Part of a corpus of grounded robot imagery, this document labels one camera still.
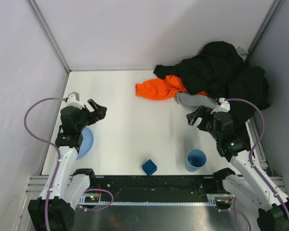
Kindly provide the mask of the black cloth pile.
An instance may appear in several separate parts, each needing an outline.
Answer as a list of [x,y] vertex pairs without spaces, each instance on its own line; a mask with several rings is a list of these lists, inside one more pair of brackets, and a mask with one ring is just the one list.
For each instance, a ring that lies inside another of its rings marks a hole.
[[235,47],[224,41],[210,42],[198,55],[178,64],[157,65],[154,74],[160,79],[179,77],[191,95],[204,90],[214,98],[231,99],[229,113],[237,122],[246,122],[257,108],[270,107],[265,70],[246,64]]

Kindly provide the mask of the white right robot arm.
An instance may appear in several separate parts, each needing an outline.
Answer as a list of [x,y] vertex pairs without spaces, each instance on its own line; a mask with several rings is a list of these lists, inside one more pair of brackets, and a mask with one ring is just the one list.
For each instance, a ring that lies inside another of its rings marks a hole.
[[191,126],[201,120],[197,128],[213,137],[219,155],[243,176],[241,179],[230,168],[213,174],[225,191],[258,212],[259,229],[289,231],[289,196],[255,163],[248,152],[250,146],[236,133],[231,115],[200,106],[186,118]]

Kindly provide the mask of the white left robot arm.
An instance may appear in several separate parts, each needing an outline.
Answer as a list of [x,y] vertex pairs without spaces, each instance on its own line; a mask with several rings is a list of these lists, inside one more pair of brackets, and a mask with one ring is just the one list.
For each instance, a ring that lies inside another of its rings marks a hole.
[[71,230],[79,200],[95,180],[92,169],[77,169],[73,174],[71,169],[83,141],[82,131],[104,119],[107,108],[89,99],[87,102],[93,108],[91,112],[74,95],[63,101],[66,106],[60,111],[57,138],[54,143],[49,143],[57,152],[54,164],[42,192],[28,204],[37,231]]

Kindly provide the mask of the grey cloth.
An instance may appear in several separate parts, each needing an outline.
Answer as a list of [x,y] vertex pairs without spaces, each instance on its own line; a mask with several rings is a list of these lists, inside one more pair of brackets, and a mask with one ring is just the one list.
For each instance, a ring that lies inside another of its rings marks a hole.
[[177,104],[182,104],[192,107],[205,106],[210,109],[215,109],[218,104],[215,99],[212,99],[204,95],[190,95],[186,92],[178,92],[174,96],[174,100]]

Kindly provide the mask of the orange cloth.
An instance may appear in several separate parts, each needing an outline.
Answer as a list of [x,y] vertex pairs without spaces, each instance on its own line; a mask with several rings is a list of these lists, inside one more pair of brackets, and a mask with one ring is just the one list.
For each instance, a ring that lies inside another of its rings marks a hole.
[[187,93],[187,89],[175,75],[167,75],[165,79],[150,79],[135,85],[136,96],[155,101],[170,99],[179,92]]

